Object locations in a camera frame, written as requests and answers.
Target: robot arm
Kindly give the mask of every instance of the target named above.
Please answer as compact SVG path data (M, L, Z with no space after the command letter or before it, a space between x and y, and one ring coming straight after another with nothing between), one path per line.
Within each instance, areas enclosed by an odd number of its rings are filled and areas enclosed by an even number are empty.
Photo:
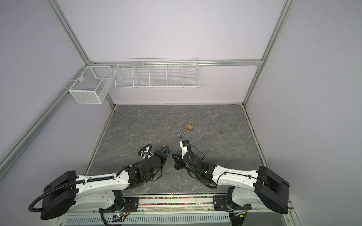
M152 145L146 145L138 155L144 158L123 167L113 174L76 176L68 171L44 188L44 193L29 206L30 212L41 212L41 219L52 219L72 211L99 208L104 212L122 212L125 200L121 190L142 186L145 182L156 181L169 152L168 146L151 153ZM34 205L43 199L42 208Z
M189 175L209 188L230 185L225 202L235 209L246 204L264 204L269 209L288 213L289 183L267 167L258 170L234 170L203 162L191 151L189 140L180 141L182 154L173 154L175 169L186 169Z

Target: black cable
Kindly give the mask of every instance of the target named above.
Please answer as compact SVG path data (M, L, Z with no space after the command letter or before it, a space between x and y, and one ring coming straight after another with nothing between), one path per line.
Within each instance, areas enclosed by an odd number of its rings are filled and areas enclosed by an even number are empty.
M254 178L254 179L256 179L257 181L259 181L259 182L260 182L260 180L258 180L257 178L255 178L255 177L253 177L253 176L250 176L250 175L237 174L237 173L233 173L233 172L224 172L224 173L220 174L220 176L218 177L218 180L216 181L216 186L215 186L215 188L214 188L214 189L216 189L216 188L217 188L218 183L219 183L219 179L220 179L220 177L221 177L222 175L224 175L224 174L236 174L236 175L246 176L246 177L249 177L249 178Z
M150 147L150 148L148 149L147 155L146 155L146 157L144 158L145 160L147 160L148 155L149 155L150 152L151 152L152 144L147 144L146 146L144 146L143 148L141 148L141 150L143 150L143 149L145 149L145 148L147 148L147 147Z
M138 165L140 163L142 163L142 161L139 161L139 162L136 162L134 164L131 164L130 166L125 166L123 167L117 174L116 174L116 177L118 177L121 172L124 170L124 169L127 169L127 168L130 168L131 166L135 166L135 165ZM87 180L87 183L88 182L95 182L95 181L101 181L101 180L109 180L109 179L114 179L114 176L105 176L105 177L100 177L100 178L89 178ZM72 185L77 185L77 184L84 184L85 183L85 180L77 180L77 181L73 181L73 182L69 182L69 183L66 183L66 184L63 184L63 185L60 185L58 187L55 187L53 188L52 190L50 191L47 191L45 192L44 194L42 194L41 196L37 197L34 201L32 201L28 207L28 210L32 213L36 213L36 212L41 212L42 211L42 208L34 208L35 204L38 203L40 200L42 200L43 198L45 198L46 196L52 194L53 192L56 192L60 189L63 189L63 188L66 188L68 186L72 186Z
M206 158L205 154L202 153L199 149L197 149L197 148L195 148L195 149L198 150L198 152L200 152L204 156L204 157L201 158L201 160L204 160Z
M192 176L189 171L187 171L187 173L190 175L190 177L197 179L197 177Z
M162 176L162 170L163 170L163 169L161 169L161 174L160 174L160 176L159 176L156 180L160 179L160 177Z
M55 191L58 191L60 189L63 189L65 187L68 187L68 186L72 186L72 185L76 185L76 184L83 184L85 183L85 180L78 180L78 181L73 181L73 182L69 182L69 183L66 183L64 185L61 185L61 186L58 186L56 188L53 188L52 190L50 191L47 191L45 192L44 194L42 194L41 196L37 197L34 201L32 201L28 207L28 210L32 213L36 213L36 212L41 212L42 211L42 208L34 208L35 204L38 203L40 200L42 200L44 197L52 194L53 192Z
M234 209L233 209L233 210L224 210L224 209L223 209L223 211L228 212L228 213L232 213L232 212L234 212L235 210L234 210Z
M241 176L246 176L246 177L249 177L249 178L254 178L256 179L258 182L260 182L261 184L263 184L260 180L258 180L258 178L255 178L251 175L245 175L245 174L237 174L237 173L234 173L234 172L224 172L224 174L236 174L236 175L241 175Z
M105 225L105 226L110 226L110 225L107 223L106 219L104 219L103 209L99 208L99 212L101 213L101 219L102 219L104 225Z
M130 167L132 167L132 166L136 166L136 165L138 165L138 164L140 164L140 163L142 163L142 162L143 162L143 160L141 160L141 161L139 161L139 162L136 162L136 163L133 163L133 164L131 164L131 165L129 165L129 166L123 167L120 171L118 171L118 173L117 173L115 176L118 177L118 176L122 173L123 170L125 170L125 169L127 169L127 168L130 168Z

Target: lavender wall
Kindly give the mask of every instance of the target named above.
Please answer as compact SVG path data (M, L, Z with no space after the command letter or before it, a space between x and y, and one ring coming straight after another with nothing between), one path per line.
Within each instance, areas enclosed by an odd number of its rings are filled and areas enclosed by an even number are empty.
M361 224L361 11L297 1L247 105L303 226Z
M108 113L106 102L78 104L68 96L0 182L0 225L50 224L50 220L40 219L40 213L29 212L29 204L66 171L82 174Z
M42 0L0 7L0 158L82 67Z

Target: table surface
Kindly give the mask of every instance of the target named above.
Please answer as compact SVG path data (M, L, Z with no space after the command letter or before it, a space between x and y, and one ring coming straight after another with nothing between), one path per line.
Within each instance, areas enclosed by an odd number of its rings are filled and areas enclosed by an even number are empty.
M187 123L194 126L193 130L186 130L179 138L179 129L183 133ZM137 152L146 144L152 144L152 152L167 145L173 153L181 153L182 140L190 140L202 151L205 162L237 170L262 166L241 105L117 106L87 175L117 172L142 160ZM176 170L169 155L160 179L122 193L226 193L227 188L205 187L186 170Z

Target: white mesh basket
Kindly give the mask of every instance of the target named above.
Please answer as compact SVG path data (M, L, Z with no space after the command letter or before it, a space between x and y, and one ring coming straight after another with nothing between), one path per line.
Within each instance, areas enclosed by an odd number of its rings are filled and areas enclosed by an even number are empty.
M129 88L199 88L198 63L117 64L115 86Z
M78 103L103 103L113 84L113 71L107 66L88 66L69 92Z

